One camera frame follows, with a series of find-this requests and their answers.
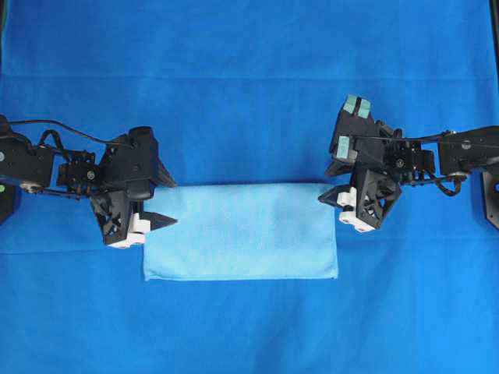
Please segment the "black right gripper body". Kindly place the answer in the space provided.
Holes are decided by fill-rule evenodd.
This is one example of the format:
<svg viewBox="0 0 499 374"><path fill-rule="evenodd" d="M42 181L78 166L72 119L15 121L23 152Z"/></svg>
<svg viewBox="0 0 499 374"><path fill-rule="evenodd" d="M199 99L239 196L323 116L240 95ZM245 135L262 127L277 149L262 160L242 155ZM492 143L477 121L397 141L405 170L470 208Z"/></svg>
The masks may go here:
<svg viewBox="0 0 499 374"><path fill-rule="evenodd" d="M377 230L401 194L400 185L391 176L355 167L349 189L338 194L337 203L342 208L339 221L360 233Z"/></svg>

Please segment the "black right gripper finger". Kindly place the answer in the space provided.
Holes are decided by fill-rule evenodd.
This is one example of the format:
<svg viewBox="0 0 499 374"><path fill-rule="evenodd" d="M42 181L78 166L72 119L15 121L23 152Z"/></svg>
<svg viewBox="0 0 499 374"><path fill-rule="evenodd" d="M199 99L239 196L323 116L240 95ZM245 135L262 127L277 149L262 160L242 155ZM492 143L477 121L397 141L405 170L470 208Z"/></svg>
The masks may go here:
<svg viewBox="0 0 499 374"><path fill-rule="evenodd" d="M355 163L333 159L324 172L327 177L350 174Z"/></svg>
<svg viewBox="0 0 499 374"><path fill-rule="evenodd" d="M334 207L355 207L356 189L350 185L335 186L319 195L317 199L321 203Z"/></svg>

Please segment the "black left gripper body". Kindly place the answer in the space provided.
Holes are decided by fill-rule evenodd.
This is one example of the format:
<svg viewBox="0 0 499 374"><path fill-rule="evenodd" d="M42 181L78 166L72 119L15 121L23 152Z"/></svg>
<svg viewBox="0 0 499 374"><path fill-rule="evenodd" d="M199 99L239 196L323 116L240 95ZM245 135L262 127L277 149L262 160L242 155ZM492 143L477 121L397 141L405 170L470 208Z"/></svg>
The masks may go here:
<svg viewBox="0 0 499 374"><path fill-rule="evenodd" d="M124 189L96 192L90 197L106 246L127 249L145 243L150 223L141 214L143 202L150 198L151 184L148 181L127 182Z"/></svg>

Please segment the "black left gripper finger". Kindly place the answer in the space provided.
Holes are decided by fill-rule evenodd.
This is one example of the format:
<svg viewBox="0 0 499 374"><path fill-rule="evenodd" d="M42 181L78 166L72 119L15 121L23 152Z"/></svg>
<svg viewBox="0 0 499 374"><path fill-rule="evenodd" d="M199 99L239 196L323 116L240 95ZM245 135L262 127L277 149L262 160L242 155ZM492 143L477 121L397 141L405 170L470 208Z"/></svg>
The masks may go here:
<svg viewBox="0 0 499 374"><path fill-rule="evenodd" d="M150 232L176 224L175 218L159 213L139 212L133 215L134 232Z"/></svg>
<svg viewBox="0 0 499 374"><path fill-rule="evenodd" d="M170 175L159 156L155 153L150 160L150 182L155 186L175 188L176 182Z"/></svg>

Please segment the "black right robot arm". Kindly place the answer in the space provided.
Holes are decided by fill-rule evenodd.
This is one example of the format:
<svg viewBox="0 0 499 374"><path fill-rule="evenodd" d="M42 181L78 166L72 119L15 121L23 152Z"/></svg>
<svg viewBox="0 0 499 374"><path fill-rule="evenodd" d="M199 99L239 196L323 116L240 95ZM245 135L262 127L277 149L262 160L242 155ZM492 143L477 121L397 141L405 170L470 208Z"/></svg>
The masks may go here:
<svg viewBox="0 0 499 374"><path fill-rule="evenodd" d="M498 128L404 138L400 130L382 136L340 135L328 175L348 174L347 185L319 195L340 209L339 220L358 232L377 230L402 194L402 186L435 185L457 196L462 183L481 171L486 219L498 225Z"/></svg>

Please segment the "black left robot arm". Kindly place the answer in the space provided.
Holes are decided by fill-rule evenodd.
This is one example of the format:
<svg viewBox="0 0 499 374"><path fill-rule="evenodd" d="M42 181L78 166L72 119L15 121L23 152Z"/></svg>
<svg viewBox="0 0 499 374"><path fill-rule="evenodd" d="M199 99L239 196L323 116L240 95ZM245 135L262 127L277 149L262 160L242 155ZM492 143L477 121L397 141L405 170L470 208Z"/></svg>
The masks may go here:
<svg viewBox="0 0 499 374"><path fill-rule="evenodd" d="M1 220L16 211L21 192L67 199L88 199L106 246L142 245L147 233L177 220L147 212L145 201L158 186L174 188L175 180L159 158L153 129L140 126L105 140L100 160L86 150L63 146L54 129L38 143L14 132L17 123L1 118Z"/></svg>

